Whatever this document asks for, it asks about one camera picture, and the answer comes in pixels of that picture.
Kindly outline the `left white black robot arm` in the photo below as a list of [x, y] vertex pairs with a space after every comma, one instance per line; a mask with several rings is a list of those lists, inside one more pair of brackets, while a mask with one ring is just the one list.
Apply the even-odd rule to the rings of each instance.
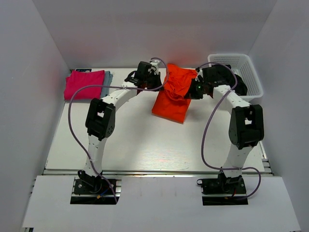
[[88, 155], [83, 171], [90, 176], [85, 187], [92, 193], [101, 190], [102, 181], [97, 175], [102, 172], [102, 158], [108, 137], [115, 129], [116, 111], [131, 98], [138, 95], [141, 89], [155, 89], [162, 85], [158, 69], [160, 60], [141, 61], [136, 71], [131, 72], [120, 89], [101, 99], [94, 98], [86, 117], [88, 134]]

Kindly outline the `orange t shirt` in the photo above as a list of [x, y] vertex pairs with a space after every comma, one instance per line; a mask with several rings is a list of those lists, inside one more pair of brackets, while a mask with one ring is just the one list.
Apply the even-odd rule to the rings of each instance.
[[186, 99], [191, 81], [197, 72], [193, 69], [180, 68], [168, 64], [168, 75], [165, 80], [164, 90], [158, 93], [152, 108], [152, 114], [177, 123], [183, 123], [189, 108], [190, 99]]

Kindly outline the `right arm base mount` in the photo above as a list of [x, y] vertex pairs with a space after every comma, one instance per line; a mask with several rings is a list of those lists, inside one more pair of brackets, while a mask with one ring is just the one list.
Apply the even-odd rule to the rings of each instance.
[[202, 190], [202, 203], [204, 206], [247, 205], [247, 191], [244, 179], [226, 177], [219, 172], [216, 178], [203, 178], [197, 180]]

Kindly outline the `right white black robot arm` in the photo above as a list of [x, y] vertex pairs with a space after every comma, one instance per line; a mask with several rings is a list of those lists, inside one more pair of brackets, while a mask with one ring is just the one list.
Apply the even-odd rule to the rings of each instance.
[[199, 100], [208, 95], [216, 102], [214, 110], [222, 108], [230, 114], [231, 146], [224, 165], [219, 168], [225, 176], [218, 180], [218, 188], [228, 193], [236, 186], [234, 179], [242, 175], [249, 153], [264, 138], [263, 109], [243, 99], [247, 86], [230, 65], [213, 63], [210, 67], [198, 67], [196, 71], [197, 77], [191, 81], [185, 98]]

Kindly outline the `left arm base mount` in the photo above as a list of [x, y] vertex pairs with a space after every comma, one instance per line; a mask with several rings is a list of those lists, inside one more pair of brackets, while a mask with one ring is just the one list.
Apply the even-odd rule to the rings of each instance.
[[73, 182], [70, 204], [80, 205], [116, 205], [120, 198], [121, 180], [104, 180], [100, 176], [90, 176], [78, 171]]

